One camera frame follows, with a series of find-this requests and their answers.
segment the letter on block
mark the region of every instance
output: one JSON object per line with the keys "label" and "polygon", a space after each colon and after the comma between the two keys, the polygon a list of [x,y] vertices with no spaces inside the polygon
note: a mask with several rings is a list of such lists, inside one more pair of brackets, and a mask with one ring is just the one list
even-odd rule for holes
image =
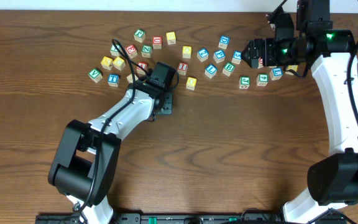
{"label": "letter on block", "polygon": [[114,59],[112,64],[114,65],[114,67],[116,69],[118,69],[120,71],[122,71],[122,69],[124,69],[124,67],[125,67],[125,61],[124,61],[124,59],[122,59],[120,57],[116,57],[116,59]]}
{"label": "letter on block", "polygon": [[179,66],[178,66],[178,74],[180,75],[186,75],[187,73],[187,68],[189,67],[188,64],[180,62]]}
{"label": "letter on block", "polygon": [[241,52],[238,50],[235,50],[234,54],[233,54],[233,59],[231,60],[231,63],[236,63],[239,65],[240,62],[241,62]]}
{"label": "letter on block", "polygon": [[226,65],[223,67],[223,74],[230,76],[231,73],[233,73],[235,67],[236,66],[230,62],[226,63]]}
{"label": "letter on block", "polygon": [[282,76],[283,76],[283,70],[280,67],[273,68],[270,71],[270,79],[271,80],[279,80],[279,79],[281,79]]}
{"label": "letter on block", "polygon": [[96,83],[102,79],[102,73],[97,68],[94,68],[92,71],[90,71],[88,75]]}
{"label": "letter on block", "polygon": [[[144,70],[147,71],[147,63],[146,62],[139,62],[138,65],[140,65]],[[136,71],[138,74],[146,75],[146,73],[140,69],[138,66],[136,66]]]}
{"label": "letter on block", "polygon": [[259,74],[256,80],[258,86],[265,86],[269,81],[269,76],[267,74]]}
{"label": "letter on block", "polygon": [[208,59],[208,55],[209,53],[206,49],[201,49],[197,53],[197,58],[198,60],[200,60],[200,62],[204,62],[205,60]]}
{"label": "letter on block", "polygon": [[127,51],[128,55],[130,58],[134,58],[137,56],[137,51],[136,48],[133,44],[131,44],[130,46],[128,46],[127,48],[125,48],[125,50]]}
{"label": "letter on block", "polygon": [[172,45],[177,42],[177,37],[175,35],[175,32],[167,32],[167,42],[168,45]]}
{"label": "letter on block", "polygon": [[221,40],[219,41],[218,47],[220,47],[222,49],[226,49],[227,46],[229,45],[229,41],[230,41],[230,38],[221,36]]}
{"label": "letter on block", "polygon": [[214,59],[216,63],[223,62],[224,58],[225,58],[225,54],[223,50],[218,50],[217,52],[214,53]]}
{"label": "letter on block", "polygon": [[153,37],[153,48],[154,49],[162,48],[162,37]]}
{"label": "letter on block", "polygon": [[112,59],[109,57],[103,57],[102,62],[100,63],[104,69],[112,69]]}
{"label": "letter on block", "polygon": [[142,47],[142,56],[150,58],[152,57],[153,48],[149,45],[143,45]]}
{"label": "letter on block", "polygon": [[208,78],[212,78],[216,75],[217,71],[218,69],[213,64],[210,64],[205,69],[205,75],[208,76]]}
{"label": "letter on block", "polygon": [[240,80],[239,80],[240,89],[246,90],[246,89],[248,89],[249,85],[250,85],[250,78],[249,77],[247,77],[247,76],[240,77]]}
{"label": "letter on block", "polygon": [[119,84],[119,75],[110,74],[109,79],[107,80],[109,86],[118,87]]}
{"label": "letter on block", "polygon": [[197,83],[196,78],[188,77],[186,82],[186,88],[189,90],[194,90],[196,88],[196,83]]}
{"label": "letter on block", "polygon": [[146,32],[144,30],[138,29],[134,34],[135,40],[143,43],[144,39],[146,39]]}

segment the alphabet block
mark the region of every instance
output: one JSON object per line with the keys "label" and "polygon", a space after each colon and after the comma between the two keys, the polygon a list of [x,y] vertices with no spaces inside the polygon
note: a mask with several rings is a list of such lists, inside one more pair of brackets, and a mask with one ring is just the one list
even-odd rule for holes
{"label": "alphabet block", "polygon": [[229,41],[230,41],[229,37],[221,36],[221,40],[219,41],[218,47],[222,49],[226,49],[227,46],[229,45]]}
{"label": "alphabet block", "polygon": [[218,50],[217,52],[214,53],[215,62],[216,63],[223,62],[225,56],[226,55],[224,54],[223,50]]}
{"label": "alphabet block", "polygon": [[188,64],[180,62],[179,66],[178,66],[178,74],[180,75],[186,75],[187,73],[187,68],[189,67]]}
{"label": "alphabet block", "polygon": [[102,62],[100,63],[104,69],[112,69],[112,59],[109,57],[103,57]]}
{"label": "alphabet block", "polygon": [[167,42],[168,45],[172,45],[177,42],[177,37],[175,35],[175,32],[167,32]]}
{"label": "alphabet block", "polygon": [[118,87],[119,84],[119,75],[110,74],[109,79],[107,80],[109,86]]}
{"label": "alphabet block", "polygon": [[92,71],[90,71],[88,75],[96,83],[99,82],[103,77],[102,72],[100,72],[97,68],[92,69]]}
{"label": "alphabet block", "polygon": [[143,45],[142,47],[142,56],[150,58],[152,57],[153,48],[149,45]]}
{"label": "alphabet block", "polygon": [[189,90],[194,90],[196,88],[196,83],[197,83],[196,78],[188,77],[186,82],[186,88]]}
{"label": "alphabet block", "polygon": [[137,50],[136,50],[136,47],[135,47],[133,44],[131,44],[130,46],[128,46],[127,48],[125,48],[125,50],[127,51],[128,56],[129,56],[130,58],[134,58],[134,57],[137,56]]}
{"label": "alphabet block", "polygon": [[116,68],[120,71],[122,71],[122,69],[124,69],[124,67],[125,67],[125,61],[124,61],[124,59],[122,59],[120,57],[116,57],[116,59],[114,59],[112,64],[114,65],[114,68]]}
{"label": "alphabet block", "polygon": [[143,43],[144,39],[146,39],[146,32],[144,30],[138,29],[134,34],[135,40]]}
{"label": "alphabet block", "polygon": [[218,69],[213,64],[210,64],[205,69],[205,75],[208,76],[208,78],[212,78],[216,75],[217,71]]}

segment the toy block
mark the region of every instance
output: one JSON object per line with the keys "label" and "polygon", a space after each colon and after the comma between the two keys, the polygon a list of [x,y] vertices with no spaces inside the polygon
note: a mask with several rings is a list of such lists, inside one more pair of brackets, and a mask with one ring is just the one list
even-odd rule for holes
{"label": "toy block", "polygon": [[229,37],[221,36],[221,40],[219,41],[218,47],[222,49],[226,49],[227,46],[229,45],[229,41],[230,41]]}
{"label": "toy block", "polygon": [[205,75],[208,76],[208,78],[212,78],[216,75],[217,71],[218,69],[213,64],[210,64],[205,69]]}
{"label": "toy block", "polygon": [[267,74],[259,74],[256,80],[258,86],[265,86],[269,81],[269,76]]}
{"label": "toy block", "polygon": [[153,48],[149,45],[143,45],[142,47],[142,56],[143,57],[152,57]]}
{"label": "toy block", "polygon": [[239,80],[239,88],[240,89],[246,90],[246,89],[248,89],[249,85],[250,85],[249,77],[247,77],[247,76],[240,77],[240,80]]}
{"label": "toy block", "polygon": [[233,73],[235,67],[236,66],[230,62],[226,63],[226,65],[223,67],[223,74],[230,76],[231,73]]}
{"label": "toy block", "polygon": [[114,68],[116,68],[120,71],[122,71],[122,69],[125,67],[125,61],[124,61],[124,59],[122,59],[120,57],[116,57],[116,59],[114,59],[112,64],[114,65]]}
{"label": "toy block", "polygon": [[177,37],[175,35],[175,32],[167,32],[167,42],[168,45],[172,45],[177,42]]}
{"label": "toy block", "polygon": [[112,69],[112,59],[109,57],[103,57],[102,62],[100,63],[104,69]]}
{"label": "toy block", "polygon": [[201,49],[197,53],[197,58],[198,60],[200,60],[200,62],[204,62],[205,60],[208,59],[208,55],[209,53],[206,49]]}
{"label": "toy block", "polygon": [[143,43],[144,39],[146,39],[146,32],[144,30],[138,29],[134,34],[135,40]]}
{"label": "toy block", "polygon": [[110,48],[110,53],[112,56],[115,56],[115,57],[118,57],[119,56],[119,53],[118,53],[118,50],[114,47],[114,45],[111,45],[111,48]]}
{"label": "toy block", "polygon": [[235,50],[234,54],[233,54],[233,59],[231,60],[231,63],[236,63],[239,65],[240,62],[241,62],[241,52],[238,50]]}
{"label": "toy block", "polygon": [[118,87],[119,84],[119,75],[110,74],[109,79],[107,80],[109,86]]}
{"label": "toy block", "polygon": [[298,71],[298,66],[297,65],[289,65],[286,69],[285,69],[285,73],[289,74],[289,75],[293,75],[292,72],[288,72],[288,70],[294,70],[295,72]]}
{"label": "toy block", "polygon": [[262,58],[259,58],[258,68],[263,68],[263,67],[264,67],[264,60]]}
{"label": "toy block", "polygon": [[134,80],[132,79],[132,74],[129,74],[128,76],[127,76],[127,80],[128,80],[128,83],[133,83],[134,82]]}
{"label": "toy block", "polygon": [[92,69],[92,71],[90,71],[88,75],[96,83],[99,82],[103,77],[102,72],[100,72],[97,68]]}
{"label": "toy block", "polygon": [[218,50],[217,52],[214,53],[214,59],[216,63],[223,62],[224,58],[225,58],[225,54],[223,50]]}
{"label": "toy block", "polygon": [[[139,62],[138,65],[147,71],[147,63],[146,62]],[[146,73],[142,69],[140,69],[138,66],[136,66],[136,71],[138,74],[146,75]]]}
{"label": "toy block", "polygon": [[162,48],[162,37],[153,37],[153,48],[154,49]]}
{"label": "toy block", "polygon": [[187,68],[189,67],[188,64],[180,62],[179,66],[178,66],[178,74],[180,75],[186,75],[187,73]]}
{"label": "toy block", "polygon": [[194,90],[196,88],[196,83],[197,83],[196,78],[188,77],[186,82],[186,88],[189,90]]}
{"label": "toy block", "polygon": [[273,68],[270,71],[270,79],[271,80],[279,80],[279,79],[281,79],[282,76],[283,76],[283,70],[280,67]]}
{"label": "toy block", "polygon": [[129,56],[130,58],[134,58],[134,57],[137,56],[136,47],[135,47],[133,44],[131,44],[130,46],[128,46],[127,48],[125,48],[125,50],[127,51],[128,56]]}

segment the wood grain surface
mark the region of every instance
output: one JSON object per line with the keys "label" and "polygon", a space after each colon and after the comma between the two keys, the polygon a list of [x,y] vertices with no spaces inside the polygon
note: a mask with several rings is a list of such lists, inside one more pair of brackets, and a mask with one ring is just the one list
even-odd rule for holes
{"label": "wood grain surface", "polygon": [[[334,27],[358,38],[358,15],[333,15]],[[163,36],[152,58],[140,54],[134,31]],[[168,46],[165,33],[175,31]],[[218,49],[231,38],[226,61],[254,38],[273,37],[264,13],[0,11],[0,223],[33,223],[40,213],[69,213],[72,204],[47,182],[66,124],[87,122],[124,95],[128,66],[119,88],[107,84],[109,71],[94,83],[87,73],[101,68],[111,39],[135,44],[136,62],[150,67],[189,63],[198,79],[175,90],[173,115],[141,123],[123,141],[109,191],[113,208],[145,213],[232,213],[256,207],[276,210],[306,187],[310,165],[328,156],[328,129],[318,87],[311,77],[285,75],[256,86],[260,72],[245,62],[234,73],[209,79],[196,51]],[[181,58],[183,45],[193,47]],[[251,77],[239,90],[241,75]],[[344,209],[358,222],[358,205]]]}

